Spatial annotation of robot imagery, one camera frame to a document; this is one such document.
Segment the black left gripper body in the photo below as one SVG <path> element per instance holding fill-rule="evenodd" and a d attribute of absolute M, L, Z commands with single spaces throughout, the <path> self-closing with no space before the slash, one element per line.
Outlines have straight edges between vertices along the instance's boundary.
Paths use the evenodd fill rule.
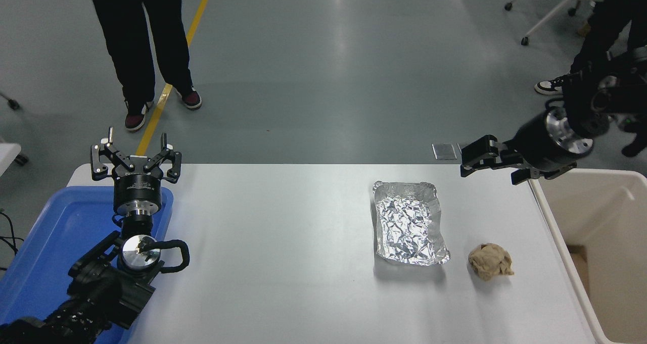
<path fill-rule="evenodd" d="M 146 156 L 131 155 L 125 165 L 113 168 L 113 211 L 157 212 L 162 206 L 160 181 L 163 172 Z"/>

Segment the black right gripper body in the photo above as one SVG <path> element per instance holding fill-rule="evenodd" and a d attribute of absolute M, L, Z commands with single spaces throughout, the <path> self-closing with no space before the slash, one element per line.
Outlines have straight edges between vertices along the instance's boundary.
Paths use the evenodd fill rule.
<path fill-rule="evenodd" d="M 559 146 L 548 129 L 555 113 L 541 113 L 528 121 L 509 139 L 507 146 L 524 159 L 531 176 L 558 177 L 576 167 L 576 155 Z"/>

